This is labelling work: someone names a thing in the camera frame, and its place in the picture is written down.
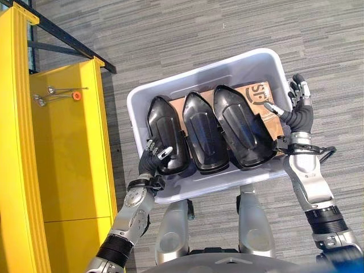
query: gray carpet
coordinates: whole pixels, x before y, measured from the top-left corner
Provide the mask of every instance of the gray carpet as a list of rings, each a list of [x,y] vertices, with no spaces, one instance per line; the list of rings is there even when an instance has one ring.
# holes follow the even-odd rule
[[[287,78],[302,73],[313,93],[313,142],[338,152],[322,167],[346,222],[364,243],[364,5],[348,1],[36,0],[36,8],[116,65],[103,73],[119,206],[125,182],[137,177],[138,156],[126,109],[130,90],[248,50],[276,51]],[[44,31],[38,41],[61,44]],[[80,59],[40,51],[41,70]],[[315,260],[319,251],[287,177],[256,184],[280,259]],[[237,247],[238,189],[194,198],[191,249]],[[128,272],[155,265],[154,242],[166,205],[156,205],[149,231]]]

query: black plastic part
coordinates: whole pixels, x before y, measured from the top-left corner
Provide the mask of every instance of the black plastic part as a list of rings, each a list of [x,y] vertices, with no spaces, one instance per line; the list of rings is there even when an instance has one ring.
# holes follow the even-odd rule
[[[215,88],[214,113],[241,168],[256,167],[276,155],[273,139],[260,115],[253,114],[236,90],[224,85]]]
[[[192,250],[189,255],[202,253],[239,253],[236,249],[222,249],[221,247],[206,247],[205,249]]]
[[[305,212],[314,234],[328,234],[347,230],[348,227],[336,206]]]
[[[202,174],[222,171],[229,166],[226,143],[219,131],[211,106],[198,94],[187,95],[183,107],[189,150]]]
[[[147,119],[158,150],[169,146],[173,148],[169,157],[159,165],[160,173],[172,175],[185,170],[191,159],[176,110],[164,98],[157,96],[151,103]]]
[[[110,260],[124,268],[132,249],[133,244],[128,240],[115,235],[109,235],[100,246],[96,257]]]

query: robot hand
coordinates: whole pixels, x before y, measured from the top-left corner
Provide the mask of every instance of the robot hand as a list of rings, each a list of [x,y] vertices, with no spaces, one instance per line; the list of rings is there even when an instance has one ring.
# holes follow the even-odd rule
[[[159,164],[172,152],[172,150],[172,147],[167,147],[158,153],[158,148],[155,147],[155,142],[153,142],[152,139],[148,140],[147,147],[143,151],[142,157],[139,161],[139,177],[154,177]]]
[[[282,110],[269,102],[266,102],[264,106],[284,121],[291,128],[292,133],[305,132],[310,134],[313,124],[311,94],[307,82],[300,74],[295,74],[293,80],[290,83],[293,92],[288,93],[293,106],[291,112]]]

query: brown cardboard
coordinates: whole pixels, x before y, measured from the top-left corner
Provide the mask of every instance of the brown cardboard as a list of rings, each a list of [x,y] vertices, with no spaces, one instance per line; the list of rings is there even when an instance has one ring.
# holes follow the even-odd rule
[[[245,85],[235,88],[235,90],[244,96],[254,114],[260,114],[260,117],[266,125],[273,140],[276,140],[279,135],[283,135],[279,118],[264,107],[265,102],[274,104],[268,82]],[[202,92],[200,95],[210,104],[210,106],[213,105],[213,90]],[[183,97],[170,101],[170,103],[177,110],[181,128],[187,135],[187,129],[183,122],[184,101],[185,98]]]

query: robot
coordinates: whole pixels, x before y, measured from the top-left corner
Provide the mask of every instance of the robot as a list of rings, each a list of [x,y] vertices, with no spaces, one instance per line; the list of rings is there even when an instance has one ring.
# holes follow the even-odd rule
[[[353,231],[346,225],[320,164],[335,152],[334,147],[312,144],[313,109],[307,82],[293,76],[289,92],[293,110],[285,111],[265,102],[264,106],[291,128],[289,138],[276,140],[276,150],[286,154],[283,168],[292,180],[293,190],[312,228],[313,240],[322,253],[316,257],[323,268],[334,269],[350,261],[362,263],[363,251]],[[122,273],[133,247],[146,232],[154,196],[164,181],[156,176],[162,160],[168,160],[172,147],[158,152],[149,140],[139,162],[139,177],[127,189],[122,209],[86,273]],[[327,153],[321,159],[318,155]],[[156,242],[157,266],[147,273],[213,272],[310,272],[309,268],[275,259],[272,231],[251,185],[240,188],[239,252],[220,248],[189,252],[188,200],[172,203],[163,218]]]

